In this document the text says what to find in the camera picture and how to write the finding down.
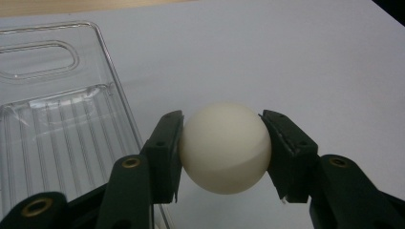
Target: white ball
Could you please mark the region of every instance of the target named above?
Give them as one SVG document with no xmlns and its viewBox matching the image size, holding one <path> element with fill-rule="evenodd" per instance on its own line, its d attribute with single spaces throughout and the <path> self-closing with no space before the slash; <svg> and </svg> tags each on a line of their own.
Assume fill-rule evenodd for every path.
<svg viewBox="0 0 405 229">
<path fill-rule="evenodd" d="M 271 141 L 265 123 L 247 107 L 216 103 L 185 123 L 181 163 L 203 189 L 240 193 L 263 176 L 270 162 Z"/>
</svg>

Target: transparent plastic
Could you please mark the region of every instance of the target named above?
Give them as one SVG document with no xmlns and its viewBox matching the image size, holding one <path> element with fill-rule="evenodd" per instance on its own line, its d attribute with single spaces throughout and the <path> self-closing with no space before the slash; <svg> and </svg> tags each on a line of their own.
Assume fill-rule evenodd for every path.
<svg viewBox="0 0 405 229">
<path fill-rule="evenodd" d="M 95 24 L 0 31 L 0 216 L 39 192 L 77 198 L 140 147 Z"/>
</svg>

